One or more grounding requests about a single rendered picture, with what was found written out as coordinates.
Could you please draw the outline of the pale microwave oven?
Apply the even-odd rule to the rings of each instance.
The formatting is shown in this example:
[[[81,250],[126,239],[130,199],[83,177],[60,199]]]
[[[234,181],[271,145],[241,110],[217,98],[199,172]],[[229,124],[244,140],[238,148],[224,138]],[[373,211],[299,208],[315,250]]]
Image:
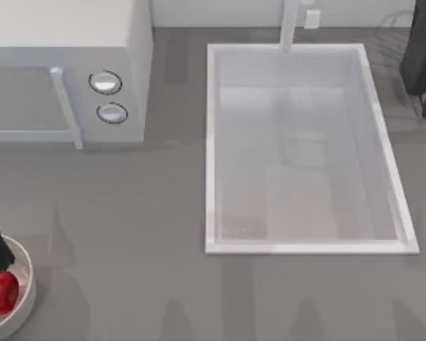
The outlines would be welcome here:
[[[0,67],[62,68],[84,147],[143,141],[152,53],[149,0],[0,0]],[[102,70],[121,78],[119,92],[89,86]],[[110,102],[127,109],[125,122],[97,116]]]

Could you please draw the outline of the tall white tap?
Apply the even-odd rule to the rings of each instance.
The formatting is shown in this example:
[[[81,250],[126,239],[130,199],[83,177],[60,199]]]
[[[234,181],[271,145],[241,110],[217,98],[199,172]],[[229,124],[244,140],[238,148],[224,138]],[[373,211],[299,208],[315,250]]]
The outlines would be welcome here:
[[[293,44],[296,20],[301,0],[283,0],[279,51],[289,53]]]

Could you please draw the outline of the white sink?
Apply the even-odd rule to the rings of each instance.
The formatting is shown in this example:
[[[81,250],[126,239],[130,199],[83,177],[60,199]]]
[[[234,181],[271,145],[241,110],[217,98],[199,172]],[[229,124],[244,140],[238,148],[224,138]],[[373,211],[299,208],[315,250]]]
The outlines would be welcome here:
[[[365,47],[207,47],[208,254],[418,254]]]

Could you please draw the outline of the small round microwave knob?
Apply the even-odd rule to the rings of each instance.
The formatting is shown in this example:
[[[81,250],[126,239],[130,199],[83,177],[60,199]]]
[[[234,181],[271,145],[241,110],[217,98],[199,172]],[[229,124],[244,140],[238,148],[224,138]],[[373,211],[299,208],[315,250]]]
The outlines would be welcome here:
[[[125,122],[129,113],[121,104],[110,102],[97,107],[97,116],[107,124],[121,124]]]

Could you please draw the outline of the white bowl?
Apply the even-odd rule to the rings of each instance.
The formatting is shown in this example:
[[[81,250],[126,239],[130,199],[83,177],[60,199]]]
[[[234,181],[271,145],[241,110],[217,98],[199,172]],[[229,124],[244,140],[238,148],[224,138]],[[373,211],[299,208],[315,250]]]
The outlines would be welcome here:
[[[12,237],[3,235],[4,241],[15,256],[11,273],[17,277],[19,295],[13,310],[0,318],[0,341],[5,341],[26,323],[36,301],[36,275],[26,248]]]

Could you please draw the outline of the black folding stand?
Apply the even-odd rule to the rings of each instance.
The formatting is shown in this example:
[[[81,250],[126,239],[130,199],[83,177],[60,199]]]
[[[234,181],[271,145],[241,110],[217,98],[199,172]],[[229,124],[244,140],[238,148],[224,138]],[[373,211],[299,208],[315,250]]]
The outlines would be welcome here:
[[[406,93],[417,97],[426,121],[426,0],[415,0],[412,24],[400,67]]]

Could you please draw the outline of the microwave oven door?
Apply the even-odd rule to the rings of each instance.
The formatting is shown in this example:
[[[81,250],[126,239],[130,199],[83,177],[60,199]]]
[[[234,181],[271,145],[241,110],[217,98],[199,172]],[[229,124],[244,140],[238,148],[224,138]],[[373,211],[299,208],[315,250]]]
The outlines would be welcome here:
[[[0,67],[0,143],[74,143],[47,67]]]

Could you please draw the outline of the white wall socket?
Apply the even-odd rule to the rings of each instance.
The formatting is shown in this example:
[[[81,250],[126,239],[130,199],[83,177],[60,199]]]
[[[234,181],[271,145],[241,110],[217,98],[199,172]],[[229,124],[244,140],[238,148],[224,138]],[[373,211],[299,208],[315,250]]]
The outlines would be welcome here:
[[[305,13],[304,29],[318,29],[320,27],[321,11],[309,9]]]

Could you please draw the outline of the large round microwave knob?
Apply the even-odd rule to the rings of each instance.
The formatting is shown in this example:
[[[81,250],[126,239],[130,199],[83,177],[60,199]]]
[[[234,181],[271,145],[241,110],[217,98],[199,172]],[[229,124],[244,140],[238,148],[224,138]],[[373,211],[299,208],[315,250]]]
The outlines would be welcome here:
[[[103,95],[116,94],[123,85],[121,78],[110,70],[90,74],[88,83],[95,92]]]

